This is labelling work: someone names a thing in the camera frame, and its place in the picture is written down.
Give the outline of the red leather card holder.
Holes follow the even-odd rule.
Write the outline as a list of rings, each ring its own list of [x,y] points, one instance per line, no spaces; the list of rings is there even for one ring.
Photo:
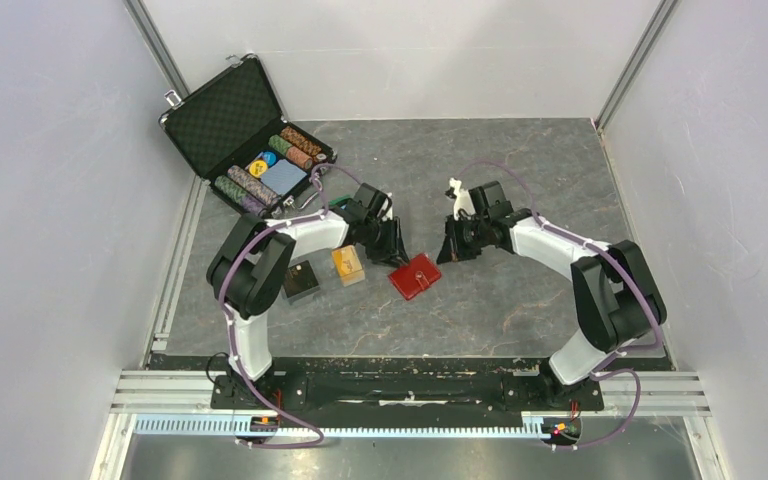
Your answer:
[[[427,291],[441,278],[440,269],[426,253],[416,255],[405,266],[388,275],[391,285],[406,301]]]

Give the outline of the clear plastic card box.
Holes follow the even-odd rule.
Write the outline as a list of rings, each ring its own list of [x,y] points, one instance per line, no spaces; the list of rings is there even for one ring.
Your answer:
[[[305,260],[309,261],[321,285],[319,292],[299,302],[304,302],[304,301],[307,301],[309,298],[319,296],[320,294],[328,293],[333,290],[337,290],[339,288],[344,288],[344,286],[342,285],[338,277],[334,262],[332,260],[332,255],[331,255],[332,251],[333,250],[331,250],[330,252],[325,252],[325,251],[316,252],[302,259],[293,260],[290,263],[290,266],[291,266]]]

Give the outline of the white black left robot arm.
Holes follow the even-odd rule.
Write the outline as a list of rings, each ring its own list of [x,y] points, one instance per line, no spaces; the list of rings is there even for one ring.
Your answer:
[[[240,377],[235,392],[250,407],[266,405],[274,381],[268,347],[268,311],[281,292],[292,261],[305,255],[359,245],[377,265],[409,262],[392,199],[362,183],[344,206],[307,216],[266,220],[243,215],[210,263],[206,280],[225,316],[230,359]]]

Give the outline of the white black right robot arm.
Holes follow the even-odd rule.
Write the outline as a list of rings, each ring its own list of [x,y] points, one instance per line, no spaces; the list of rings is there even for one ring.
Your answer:
[[[537,392],[545,405],[566,406],[577,396],[577,384],[641,349],[640,338],[651,335],[652,347],[662,346],[666,307],[635,242],[586,239],[530,209],[516,210],[497,181],[466,189],[452,178],[446,195],[453,211],[445,220],[438,263],[473,260],[495,247],[571,283],[578,327],[541,366]]]

